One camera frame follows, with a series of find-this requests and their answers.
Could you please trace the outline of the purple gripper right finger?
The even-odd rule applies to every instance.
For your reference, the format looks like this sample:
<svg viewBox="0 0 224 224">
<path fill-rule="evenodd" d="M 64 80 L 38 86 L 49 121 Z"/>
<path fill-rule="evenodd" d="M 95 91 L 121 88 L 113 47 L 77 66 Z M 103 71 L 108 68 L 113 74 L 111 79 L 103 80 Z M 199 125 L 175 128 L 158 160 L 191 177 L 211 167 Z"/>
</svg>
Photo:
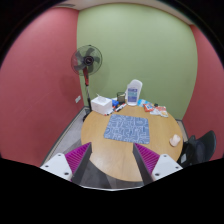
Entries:
<svg viewBox="0 0 224 224">
<path fill-rule="evenodd" d="M 145 185 L 182 169 L 168 154 L 159 155 L 137 143 L 133 144 L 133 155 Z"/>
</svg>

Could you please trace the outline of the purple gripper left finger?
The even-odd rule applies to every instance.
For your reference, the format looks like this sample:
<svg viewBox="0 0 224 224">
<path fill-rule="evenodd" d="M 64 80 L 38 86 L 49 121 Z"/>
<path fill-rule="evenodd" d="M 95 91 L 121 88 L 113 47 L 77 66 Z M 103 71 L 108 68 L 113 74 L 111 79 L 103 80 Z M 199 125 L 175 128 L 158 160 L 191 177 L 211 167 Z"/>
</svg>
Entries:
<svg viewBox="0 0 224 224">
<path fill-rule="evenodd" d="M 66 154 L 57 153 L 41 169 L 79 185 L 91 153 L 92 145 L 86 143 Z"/>
</svg>

